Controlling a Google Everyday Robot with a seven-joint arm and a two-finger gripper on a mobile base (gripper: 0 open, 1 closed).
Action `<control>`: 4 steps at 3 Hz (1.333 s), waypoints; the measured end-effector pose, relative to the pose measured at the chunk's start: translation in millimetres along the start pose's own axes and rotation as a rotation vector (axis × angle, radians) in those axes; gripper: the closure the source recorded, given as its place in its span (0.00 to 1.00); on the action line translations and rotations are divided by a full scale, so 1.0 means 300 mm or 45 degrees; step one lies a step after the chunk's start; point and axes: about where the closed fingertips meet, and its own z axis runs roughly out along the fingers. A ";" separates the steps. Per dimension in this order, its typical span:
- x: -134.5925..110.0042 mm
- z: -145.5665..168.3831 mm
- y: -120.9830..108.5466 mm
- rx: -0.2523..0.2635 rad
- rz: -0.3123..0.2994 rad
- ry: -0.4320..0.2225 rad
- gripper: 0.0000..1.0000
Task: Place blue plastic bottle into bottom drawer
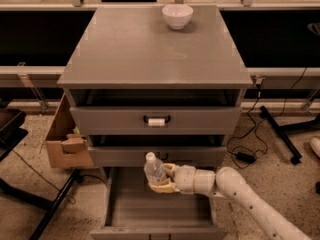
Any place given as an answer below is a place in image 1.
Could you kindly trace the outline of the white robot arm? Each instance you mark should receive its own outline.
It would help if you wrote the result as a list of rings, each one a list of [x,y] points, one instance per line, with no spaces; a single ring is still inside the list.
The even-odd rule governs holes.
[[[233,168],[217,172],[165,163],[144,168],[149,187],[157,193],[222,196],[240,204],[271,240],[311,240],[295,225],[261,199]]]

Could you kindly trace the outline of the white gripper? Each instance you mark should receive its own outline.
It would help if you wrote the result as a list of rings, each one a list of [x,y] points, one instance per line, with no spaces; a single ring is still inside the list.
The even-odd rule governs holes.
[[[149,187],[156,193],[171,194],[175,191],[182,194],[194,194],[194,180],[196,168],[193,166],[180,166],[173,163],[164,163],[164,170],[170,177],[174,177],[174,182],[171,179],[164,180],[160,185],[149,183]]]

